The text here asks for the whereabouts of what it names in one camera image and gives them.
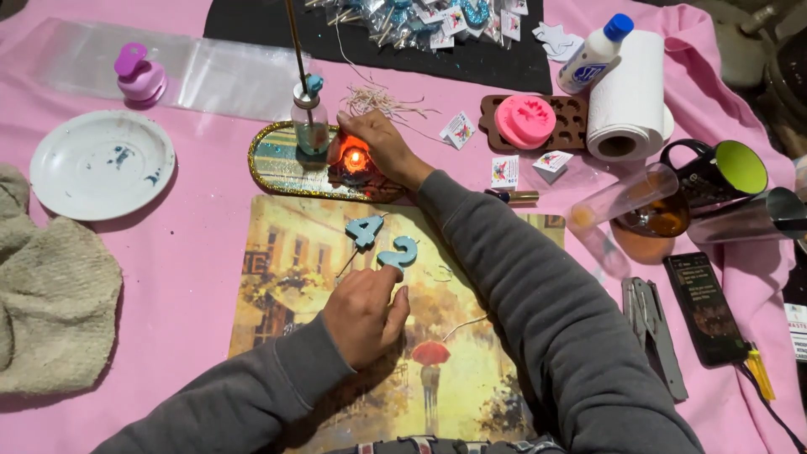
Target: glass bottle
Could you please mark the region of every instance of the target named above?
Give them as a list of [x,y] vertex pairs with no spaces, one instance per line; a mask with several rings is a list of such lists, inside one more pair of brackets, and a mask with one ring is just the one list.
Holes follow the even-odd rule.
[[323,78],[313,74],[306,79],[308,93],[303,93],[303,84],[295,86],[295,103],[291,107],[291,121],[297,135],[297,145],[305,154],[312,156],[328,150],[328,110],[320,104]]

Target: black felt mat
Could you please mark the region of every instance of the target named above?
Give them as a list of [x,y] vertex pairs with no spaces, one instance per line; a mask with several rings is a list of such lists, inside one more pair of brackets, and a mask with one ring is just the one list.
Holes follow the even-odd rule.
[[[326,24],[324,9],[303,11],[295,0],[297,27],[303,51],[314,58],[345,61],[339,51],[337,31]],[[542,0],[529,0],[529,15],[521,20],[521,42],[513,41],[510,50],[493,43],[475,40],[459,42],[437,54],[415,49],[394,50],[391,45],[379,49],[367,39],[364,27],[341,24],[339,32],[345,55],[357,65],[375,66],[432,74],[488,86],[518,91],[552,94],[550,68],[546,53],[532,30],[543,20]],[[281,0],[213,0],[207,13],[204,37],[269,46],[293,46]]]

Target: gray sweatshirt sleeve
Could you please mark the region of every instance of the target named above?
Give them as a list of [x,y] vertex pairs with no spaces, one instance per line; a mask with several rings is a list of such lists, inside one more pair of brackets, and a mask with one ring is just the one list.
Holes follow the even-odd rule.
[[[703,451],[616,302],[569,254],[500,200],[440,170],[420,187],[418,204],[495,310],[538,397],[557,405],[571,453]],[[541,395],[547,388],[552,395]]]
[[214,366],[93,453],[254,452],[352,373],[320,314]]

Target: pink paper punch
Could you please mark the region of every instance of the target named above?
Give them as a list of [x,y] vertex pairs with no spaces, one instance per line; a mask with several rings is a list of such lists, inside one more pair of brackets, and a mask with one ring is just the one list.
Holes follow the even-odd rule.
[[496,108],[494,121],[506,141],[519,149],[536,149],[552,134],[558,119],[543,99],[515,95]]
[[115,60],[118,88],[130,103],[143,108],[156,104],[168,85],[165,68],[156,61],[145,60],[146,53],[144,45],[129,43]]

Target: human arm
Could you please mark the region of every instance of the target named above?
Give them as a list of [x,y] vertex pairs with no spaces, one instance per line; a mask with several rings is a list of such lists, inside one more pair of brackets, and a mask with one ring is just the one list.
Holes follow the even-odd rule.
[[218,364],[94,454],[230,452],[272,444],[342,379],[381,356],[409,314],[400,271],[352,271],[312,322]]
[[500,200],[422,162],[379,112],[338,120],[384,174],[417,192],[536,394],[556,404],[570,452],[702,452],[615,301],[569,254]]

